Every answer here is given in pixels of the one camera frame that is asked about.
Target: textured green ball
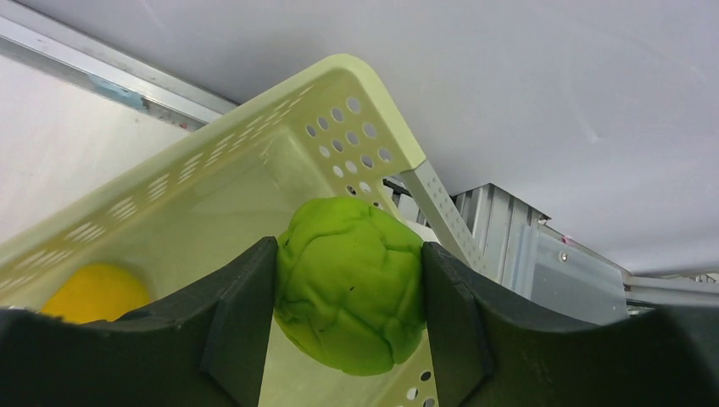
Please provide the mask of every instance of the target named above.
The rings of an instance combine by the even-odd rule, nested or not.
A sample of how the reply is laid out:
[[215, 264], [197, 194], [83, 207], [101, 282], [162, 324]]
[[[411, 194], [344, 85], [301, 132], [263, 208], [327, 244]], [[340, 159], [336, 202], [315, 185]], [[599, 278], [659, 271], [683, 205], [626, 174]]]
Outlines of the textured green ball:
[[407, 225], [357, 198], [313, 199], [279, 244], [275, 319], [300, 350], [355, 376], [415, 352], [423, 241]]

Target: white ceiling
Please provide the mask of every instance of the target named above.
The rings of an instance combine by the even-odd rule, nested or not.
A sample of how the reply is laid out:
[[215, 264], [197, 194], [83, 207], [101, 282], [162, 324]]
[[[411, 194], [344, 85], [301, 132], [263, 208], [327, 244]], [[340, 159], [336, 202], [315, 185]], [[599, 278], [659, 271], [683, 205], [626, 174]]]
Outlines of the white ceiling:
[[713, 0], [23, 0], [243, 101], [332, 53], [451, 192], [493, 182], [635, 272], [719, 265]]

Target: yellow ball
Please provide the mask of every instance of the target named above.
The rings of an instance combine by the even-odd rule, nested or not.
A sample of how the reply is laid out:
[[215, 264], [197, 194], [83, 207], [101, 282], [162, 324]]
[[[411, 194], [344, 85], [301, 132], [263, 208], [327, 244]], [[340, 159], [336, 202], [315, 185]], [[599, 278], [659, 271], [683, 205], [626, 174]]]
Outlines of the yellow ball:
[[116, 265], [96, 263], [76, 271], [41, 312], [84, 324], [114, 321], [149, 302], [148, 289], [136, 276]]

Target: metal frame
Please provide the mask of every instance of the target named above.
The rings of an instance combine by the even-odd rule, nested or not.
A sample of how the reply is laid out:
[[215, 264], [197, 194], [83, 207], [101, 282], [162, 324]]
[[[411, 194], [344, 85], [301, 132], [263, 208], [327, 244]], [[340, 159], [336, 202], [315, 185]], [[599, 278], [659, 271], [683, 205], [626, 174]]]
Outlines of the metal frame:
[[[562, 242], [568, 248], [577, 250], [618, 270], [624, 282], [627, 303], [630, 305], [719, 306], [719, 284], [696, 282], [688, 278], [636, 277], [590, 248], [572, 241], [562, 233], [545, 225], [544, 221], [548, 219], [547, 216], [499, 187], [488, 184], [464, 192], [454, 199], [459, 212], [477, 240], [477, 245], [483, 252], [482, 261], [487, 269], [482, 270], [482, 273], [505, 287], [518, 290], [518, 293], [522, 295], [527, 294], [527, 282], [517, 284], [513, 278], [518, 274], [517, 267], [528, 269], [531, 266], [526, 261], [524, 264], [521, 262], [528, 258], [534, 259], [534, 256], [531, 253], [518, 254], [523, 248], [536, 246], [536, 244], [526, 241], [526, 238], [532, 239], [541, 236]], [[522, 230], [527, 228], [530, 232], [522, 233]]]
[[442, 245], [474, 271], [485, 274], [488, 267], [477, 240], [429, 161], [399, 176]]
[[188, 130], [237, 106], [9, 0], [0, 39], [10, 58]]

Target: plastic basket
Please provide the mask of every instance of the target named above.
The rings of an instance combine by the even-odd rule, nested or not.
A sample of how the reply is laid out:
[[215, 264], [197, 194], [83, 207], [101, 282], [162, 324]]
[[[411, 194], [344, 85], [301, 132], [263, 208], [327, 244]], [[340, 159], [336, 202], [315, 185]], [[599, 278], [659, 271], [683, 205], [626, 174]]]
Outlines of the plastic basket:
[[[374, 71], [332, 56], [0, 246], [0, 304], [39, 309], [94, 261], [137, 269], [161, 298], [284, 231], [310, 198], [349, 194], [397, 215], [382, 178], [425, 159]], [[273, 325], [260, 405], [423, 405], [435, 397], [428, 349], [351, 377]]]

